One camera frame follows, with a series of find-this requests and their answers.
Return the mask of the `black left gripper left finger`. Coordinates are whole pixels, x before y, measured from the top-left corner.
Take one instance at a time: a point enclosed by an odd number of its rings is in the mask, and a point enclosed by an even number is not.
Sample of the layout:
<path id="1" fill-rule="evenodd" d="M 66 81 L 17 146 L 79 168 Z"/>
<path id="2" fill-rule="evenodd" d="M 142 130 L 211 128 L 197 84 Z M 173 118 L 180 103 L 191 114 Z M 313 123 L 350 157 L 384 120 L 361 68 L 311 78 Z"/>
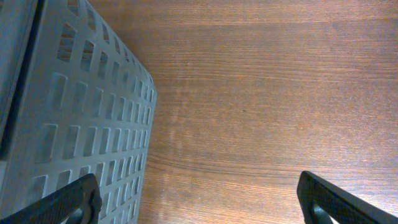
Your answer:
<path id="1" fill-rule="evenodd" d="M 94 174 L 89 173 L 1 220 L 4 224 L 94 223 L 102 198 Z"/>

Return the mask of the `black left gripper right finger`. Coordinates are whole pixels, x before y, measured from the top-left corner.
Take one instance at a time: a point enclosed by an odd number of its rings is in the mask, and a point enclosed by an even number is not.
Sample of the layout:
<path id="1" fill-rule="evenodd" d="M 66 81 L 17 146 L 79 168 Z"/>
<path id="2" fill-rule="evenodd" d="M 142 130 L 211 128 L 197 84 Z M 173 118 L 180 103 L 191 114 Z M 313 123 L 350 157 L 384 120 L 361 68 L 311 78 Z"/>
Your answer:
<path id="1" fill-rule="evenodd" d="M 397 217 L 309 171 L 300 175 L 297 196 L 305 223 L 397 223 Z"/>

